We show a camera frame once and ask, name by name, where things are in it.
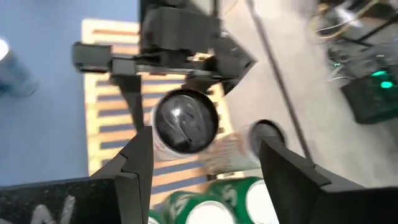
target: green can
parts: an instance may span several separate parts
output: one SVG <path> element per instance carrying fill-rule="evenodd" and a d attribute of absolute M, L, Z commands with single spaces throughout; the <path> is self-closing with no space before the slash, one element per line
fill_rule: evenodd
<path fill-rule="evenodd" d="M 149 210 L 148 224 L 166 224 L 163 216 L 154 210 Z"/>
<path fill-rule="evenodd" d="M 206 192 L 222 197 L 233 208 L 239 223 L 279 223 L 264 179 L 260 177 L 216 180 Z"/>
<path fill-rule="evenodd" d="M 168 224 L 234 224 L 232 209 L 216 195 L 177 191 L 164 203 Z"/>

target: green light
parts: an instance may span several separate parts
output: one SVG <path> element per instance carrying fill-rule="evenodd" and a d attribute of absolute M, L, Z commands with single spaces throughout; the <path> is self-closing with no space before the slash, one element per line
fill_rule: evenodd
<path fill-rule="evenodd" d="M 382 82 L 380 86 L 381 88 L 391 88 L 394 86 L 394 84 L 392 84 L 392 82 Z"/>
<path fill-rule="evenodd" d="M 386 71 L 377 71 L 372 74 L 372 76 L 379 76 L 379 75 L 387 75 L 387 72 Z"/>

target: can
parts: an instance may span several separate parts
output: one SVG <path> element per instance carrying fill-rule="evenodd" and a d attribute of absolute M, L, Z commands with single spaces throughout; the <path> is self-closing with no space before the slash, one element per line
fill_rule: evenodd
<path fill-rule="evenodd" d="M 264 136 L 278 138 L 285 144 L 279 127 L 272 121 L 262 119 L 217 139 L 199 158 L 209 174 L 260 168 L 259 153 Z"/>
<path fill-rule="evenodd" d="M 151 111 L 154 159 L 183 159 L 206 149 L 218 130 L 218 113 L 211 100 L 191 89 L 168 92 Z"/>
<path fill-rule="evenodd" d="M 148 224 L 165 224 L 163 216 L 155 210 L 149 210 Z"/>
<path fill-rule="evenodd" d="M 260 177 L 216 180 L 206 193 L 222 197 L 240 223 L 279 223 L 264 179 Z"/>
<path fill-rule="evenodd" d="M 30 96 L 38 86 L 7 41 L 1 37 L 0 86 L 2 90 L 14 96 Z"/>
<path fill-rule="evenodd" d="M 164 203 L 164 217 L 173 224 L 233 224 L 234 214 L 223 200 L 215 195 L 177 191 Z"/>

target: striped surface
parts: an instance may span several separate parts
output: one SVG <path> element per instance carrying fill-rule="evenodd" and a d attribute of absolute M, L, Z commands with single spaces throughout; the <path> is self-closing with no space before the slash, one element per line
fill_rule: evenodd
<path fill-rule="evenodd" d="M 136 54 L 139 26 L 133 22 L 85 19 L 82 39 L 87 44 L 111 44 L 117 54 Z M 183 75 L 142 75 L 144 119 L 159 99 L 183 84 Z M 136 130 L 119 89 L 108 83 L 108 75 L 85 75 L 86 133 L 90 175 L 113 158 Z M 211 87 L 210 99 L 220 115 L 219 133 L 232 131 L 221 85 Z M 175 190 L 202 192 L 206 188 L 205 172 L 197 156 L 168 162 L 156 162 L 150 204 L 158 205 Z"/>

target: metal can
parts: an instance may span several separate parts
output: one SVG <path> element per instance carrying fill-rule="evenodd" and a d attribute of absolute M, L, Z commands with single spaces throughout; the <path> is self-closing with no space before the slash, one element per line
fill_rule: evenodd
<path fill-rule="evenodd" d="M 183 159 L 206 149 L 218 130 L 218 113 L 211 100 L 196 90 L 168 92 L 152 109 L 154 159 Z"/>
<path fill-rule="evenodd" d="M 165 201 L 167 223 L 173 224 L 233 224 L 232 210 L 215 195 L 178 191 Z"/>
<path fill-rule="evenodd" d="M 29 96 L 37 88 L 37 82 L 18 60 L 9 44 L 0 37 L 0 86 L 14 96 Z"/>
<path fill-rule="evenodd" d="M 216 180 L 206 193 L 222 197 L 240 223 L 279 223 L 266 184 L 260 177 Z"/>
<path fill-rule="evenodd" d="M 148 224 L 165 224 L 163 217 L 155 210 L 149 210 Z"/>
<path fill-rule="evenodd" d="M 262 119 L 217 139 L 200 154 L 200 160 L 209 174 L 260 168 L 259 153 L 264 136 L 275 137 L 285 143 L 278 126 L 272 121 Z"/>

